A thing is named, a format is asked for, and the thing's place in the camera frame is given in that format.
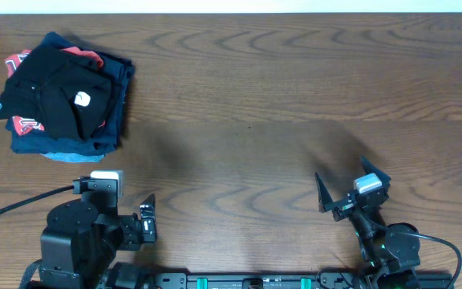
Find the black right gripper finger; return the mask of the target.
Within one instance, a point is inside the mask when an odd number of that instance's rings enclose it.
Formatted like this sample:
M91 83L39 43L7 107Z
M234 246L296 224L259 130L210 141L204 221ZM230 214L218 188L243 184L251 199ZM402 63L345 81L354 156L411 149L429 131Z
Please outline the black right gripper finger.
M333 208L334 202L318 173L315 174L315 180L318 189L319 211L325 213Z
M384 184L390 184L391 178L385 174L382 170L378 169L374 166L365 156L360 157L361 166L363 167L363 171L365 174L375 174L376 177Z

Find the black t-shirt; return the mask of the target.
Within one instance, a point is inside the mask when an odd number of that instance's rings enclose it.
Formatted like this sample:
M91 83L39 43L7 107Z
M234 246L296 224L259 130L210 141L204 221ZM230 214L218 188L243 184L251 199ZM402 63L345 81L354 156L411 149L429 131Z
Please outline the black t-shirt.
M94 59L39 46L7 79L0 119L31 118L51 138L87 140L106 118L111 93Z

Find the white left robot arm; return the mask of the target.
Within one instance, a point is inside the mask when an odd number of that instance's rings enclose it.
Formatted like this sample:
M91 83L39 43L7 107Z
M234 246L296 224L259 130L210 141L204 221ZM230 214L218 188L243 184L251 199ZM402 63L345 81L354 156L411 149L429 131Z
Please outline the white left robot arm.
M30 264L22 288L342 288L344 277L319 271L308 275L191 275L158 273L132 263L118 263L120 251L138 251L157 241L156 198L150 194L138 214L121 215L120 171L95 171L73 182L76 199L47 215L40 260Z

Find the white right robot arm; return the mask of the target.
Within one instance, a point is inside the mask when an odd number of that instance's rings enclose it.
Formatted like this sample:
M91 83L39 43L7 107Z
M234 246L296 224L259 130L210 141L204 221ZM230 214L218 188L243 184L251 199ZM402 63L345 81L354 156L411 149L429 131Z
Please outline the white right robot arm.
M320 210L336 222L347 220L355 229L365 267L352 278L353 288L420 288L415 272L420 265L418 230L408 223L388 225L380 213L389 198L391 178L365 157L364 175L340 201L333 201L318 183Z

